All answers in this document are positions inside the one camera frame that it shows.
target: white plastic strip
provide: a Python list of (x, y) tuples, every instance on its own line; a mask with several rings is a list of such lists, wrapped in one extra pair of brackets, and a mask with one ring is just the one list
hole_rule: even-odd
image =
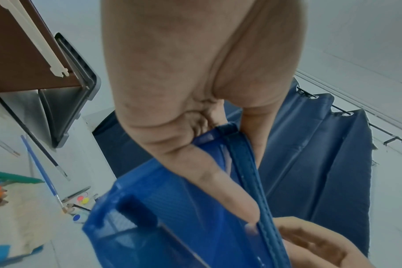
[(50, 70), (55, 76), (64, 77), (69, 76), (67, 68), (61, 64), (58, 57), (52, 51), (48, 42), (36, 27), (35, 23), (24, 9), (19, 0), (0, 0), (0, 5), (10, 11), (12, 16), (33, 42), (34, 46), (39, 50), (48, 64), (51, 66)]

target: white wall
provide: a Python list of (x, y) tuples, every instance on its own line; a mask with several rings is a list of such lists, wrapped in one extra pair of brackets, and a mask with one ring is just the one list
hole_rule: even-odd
[(81, 114), (113, 109), (101, 42), (99, 0), (32, 0), (53, 34), (62, 33), (101, 78), (101, 89), (87, 102)]
[[(297, 77), (301, 88), (312, 93), (326, 93), (320, 87)], [(334, 105), (344, 110), (355, 110), (357, 106), (335, 97)], [(402, 137), (402, 130), (368, 113), (369, 121), (395, 135)], [(372, 128), (373, 151), (371, 189), (371, 247), (370, 260), (377, 268), (402, 268), (402, 144), (398, 141), (384, 146), (390, 139)]]
[(299, 70), (402, 127), (402, 0), (307, 0)]

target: table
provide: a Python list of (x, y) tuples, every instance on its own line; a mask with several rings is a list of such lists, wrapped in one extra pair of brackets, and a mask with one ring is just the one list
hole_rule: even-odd
[[(69, 131), (70, 137), (65, 146), (60, 149), (52, 149), (48, 146), (49, 131), (37, 93), (27, 91), (2, 95), (1, 97), (70, 176), (71, 182), (68, 182), (38, 147), (28, 139), (60, 195), (65, 196), (76, 189), (82, 189), (82, 185), (91, 186), (92, 192), (99, 195), (106, 193), (111, 188), (116, 177), (82, 118), (73, 123)], [(25, 135), (25, 132), (0, 105), (0, 139), (14, 149), (21, 148), (21, 150), (17, 150), (22, 154), (19, 158), (22, 161), (22, 165), (19, 165), (22, 175), (26, 175), (23, 174), (23, 169), (25, 169), (25, 172), (28, 172), (27, 176), (41, 178), (40, 174), (35, 172), (37, 169), (32, 166), (30, 156), (22, 149), (20, 135)], [(2, 167), (2, 171), (14, 173), (17, 166), (8, 164), (10, 157), (13, 156), (0, 148), (0, 167)], [(46, 202), (49, 206), (52, 206), (52, 209), (60, 209), (53, 196), (45, 195), (45, 197), (41, 198), (49, 198), (49, 200), (41, 200), (41, 202)], [(42, 252), (25, 257), (22, 261), (9, 264), (7, 267), (100, 267), (94, 250), (81, 227), (81, 224), (73, 223), (71, 217), (64, 215), (58, 223), (56, 234), (50, 243), (44, 245)]]

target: blue pouch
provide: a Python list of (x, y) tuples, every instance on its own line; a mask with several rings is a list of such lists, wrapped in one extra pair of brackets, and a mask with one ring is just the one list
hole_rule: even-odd
[(257, 201), (258, 234), (247, 233), (246, 222), (152, 159), (119, 178), (83, 227), (101, 265), (290, 268), (245, 135), (230, 123), (193, 143)]

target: curtain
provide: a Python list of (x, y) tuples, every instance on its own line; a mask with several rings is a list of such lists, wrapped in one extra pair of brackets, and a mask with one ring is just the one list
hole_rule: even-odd
[[(334, 97), (312, 97), (296, 79), (279, 110), (259, 167), (274, 217), (295, 216), (369, 249), (372, 134), (363, 110), (331, 111)], [(229, 121), (241, 110), (225, 104)], [(149, 160), (109, 115), (93, 132), (116, 177)]]

